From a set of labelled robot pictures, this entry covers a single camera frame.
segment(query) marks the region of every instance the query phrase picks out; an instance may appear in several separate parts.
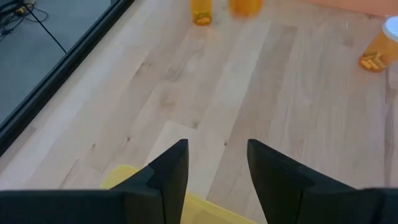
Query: prescription bottle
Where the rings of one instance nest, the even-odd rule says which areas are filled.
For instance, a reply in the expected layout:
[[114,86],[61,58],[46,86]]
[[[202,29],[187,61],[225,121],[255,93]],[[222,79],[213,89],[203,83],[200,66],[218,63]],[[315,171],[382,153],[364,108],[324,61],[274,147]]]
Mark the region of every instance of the prescription bottle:
[[398,16],[383,25],[382,31],[359,58],[359,65],[370,72],[382,72],[398,60]]
[[198,26],[207,26],[211,23],[212,5],[211,0],[191,0],[192,21]]
[[229,11],[234,17],[254,17],[261,8],[262,0],[229,0]]

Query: yellow bin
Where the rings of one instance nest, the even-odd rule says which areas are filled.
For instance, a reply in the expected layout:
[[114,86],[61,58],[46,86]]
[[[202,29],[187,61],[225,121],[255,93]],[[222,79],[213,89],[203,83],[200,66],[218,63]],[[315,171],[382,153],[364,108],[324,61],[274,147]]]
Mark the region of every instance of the yellow bin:
[[[132,166],[119,166],[105,178],[101,184],[102,189],[110,189],[138,172],[139,169]],[[183,224],[253,224],[255,222],[241,215],[223,209],[213,203],[204,201],[190,194],[185,195],[184,208],[181,223]]]

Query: white bottle cap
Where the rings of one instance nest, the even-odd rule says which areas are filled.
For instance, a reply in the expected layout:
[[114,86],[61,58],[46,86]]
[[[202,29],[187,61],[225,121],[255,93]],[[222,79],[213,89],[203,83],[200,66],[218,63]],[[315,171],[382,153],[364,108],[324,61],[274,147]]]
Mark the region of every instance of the white bottle cap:
[[388,38],[398,42],[398,16],[391,17],[384,23],[383,32]]

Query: orange container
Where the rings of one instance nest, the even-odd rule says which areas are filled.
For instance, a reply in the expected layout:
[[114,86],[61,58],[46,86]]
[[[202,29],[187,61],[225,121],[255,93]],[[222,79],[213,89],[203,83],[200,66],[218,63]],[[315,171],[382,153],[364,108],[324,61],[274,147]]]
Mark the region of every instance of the orange container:
[[383,25],[383,30],[359,58],[359,65],[370,72],[382,72],[398,60],[398,16]]
[[198,26],[210,25],[213,14],[211,0],[191,0],[192,21]]
[[229,11],[234,17],[253,17],[261,8],[262,0],[229,0]]

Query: yellow object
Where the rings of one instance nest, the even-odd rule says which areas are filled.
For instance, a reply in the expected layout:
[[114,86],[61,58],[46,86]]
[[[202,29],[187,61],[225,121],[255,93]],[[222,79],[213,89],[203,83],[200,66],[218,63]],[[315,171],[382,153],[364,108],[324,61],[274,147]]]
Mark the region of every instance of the yellow object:
[[[132,166],[119,166],[111,171],[101,184],[102,189],[110,189],[138,172]],[[255,222],[230,212],[213,203],[199,199],[187,192],[182,211],[182,224],[254,224]]]
[[191,0],[192,21],[198,26],[210,25],[213,14],[212,0]]
[[229,0],[229,11],[234,17],[254,17],[262,8],[262,0]]
[[386,21],[383,30],[360,56],[359,65],[370,72],[382,72],[398,60],[398,16]]

